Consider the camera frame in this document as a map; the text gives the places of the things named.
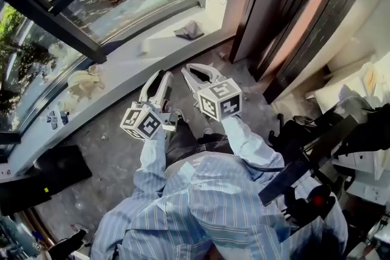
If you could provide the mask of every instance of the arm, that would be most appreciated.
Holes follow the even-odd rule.
[[[105,214],[91,248],[91,259],[111,259],[135,215],[161,197],[165,187],[165,133],[160,129],[146,141],[141,152],[141,167],[134,174],[134,192]]]
[[[250,128],[240,118],[237,116],[229,117],[224,119],[222,124],[229,139],[230,147],[235,155],[246,162],[254,180],[260,179],[260,182],[265,182],[277,174],[277,172],[261,172],[254,169],[254,167],[284,166],[281,154],[269,147],[261,136],[251,132]]]

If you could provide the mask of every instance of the person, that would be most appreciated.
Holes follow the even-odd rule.
[[[259,168],[283,167],[281,154],[239,117],[222,124],[227,136],[206,133],[197,140],[181,116],[166,153],[162,129],[144,143],[133,194],[101,220],[91,259],[312,259],[319,250],[325,252],[320,259],[329,250],[341,255],[348,234],[338,202],[324,220],[293,232],[281,212],[282,197],[263,206],[258,196],[277,174]],[[318,185],[308,172],[296,197],[307,198]],[[331,243],[321,244],[321,237]]]

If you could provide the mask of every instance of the concrete floor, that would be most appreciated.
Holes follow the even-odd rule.
[[[313,117],[316,107],[302,98],[294,96],[268,105],[263,98],[263,91],[269,80],[255,82],[247,71],[246,60],[230,64],[221,59],[219,54],[228,54],[232,42],[223,44],[191,63],[212,65],[227,77],[234,78],[247,96],[243,104],[242,119],[253,132],[264,139],[269,131],[278,133],[276,114],[282,112],[289,119],[295,114]],[[211,127],[214,132],[222,132],[218,122],[211,124],[193,107],[193,95],[180,73],[181,66],[172,72],[175,76],[172,92],[172,103],[183,111],[185,119],[195,134],[200,137],[204,128]],[[139,91],[132,93],[109,108],[99,117],[84,125],[71,135],[63,144],[77,144],[85,157],[93,176],[75,184],[52,200],[36,207],[39,215],[56,239],[70,237],[73,231],[71,224],[80,223],[90,230],[89,238],[97,230],[102,216],[114,208],[121,200],[133,191],[133,174],[140,166],[140,153],[143,142],[132,139],[120,129],[119,123],[131,102],[137,100]]]

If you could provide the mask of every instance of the floor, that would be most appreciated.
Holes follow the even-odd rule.
[[[231,47],[232,42],[228,42],[191,60],[191,63],[212,65],[225,76],[235,80],[246,97],[242,119],[253,132],[264,139],[268,137],[270,130],[277,134],[276,114],[279,112],[285,114],[287,119],[295,114],[310,117],[318,114],[317,107],[293,95],[268,105],[262,92],[269,80],[255,82],[247,71],[246,60],[233,65],[223,60],[223,55],[228,54]],[[175,108],[183,111],[195,136],[201,136],[206,127],[211,127],[214,132],[223,132],[220,123],[209,124],[197,108],[193,107],[193,95],[188,90],[180,69],[181,66],[172,71],[175,76],[172,92],[172,103]],[[119,127],[119,123],[131,102],[138,100],[138,97],[139,91],[128,95],[63,142],[66,145],[77,144],[80,147],[93,176],[36,207],[56,239],[71,236],[73,231],[70,225],[75,223],[87,227],[90,230],[88,236],[92,238],[102,216],[131,195],[132,177],[140,166],[143,143],[132,139]]]

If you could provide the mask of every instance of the striped shirt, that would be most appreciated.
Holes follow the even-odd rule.
[[[163,131],[145,142],[134,192],[103,217],[92,259],[203,259],[212,244],[225,259],[288,259],[305,239],[325,230],[345,249],[347,224],[338,203],[324,220],[293,234],[281,213],[283,197],[262,205],[258,193],[275,173],[253,165],[283,167],[283,158],[239,118],[222,123],[235,159],[204,152],[199,163],[185,162],[168,180]],[[306,174],[296,197],[307,198],[317,185]]]

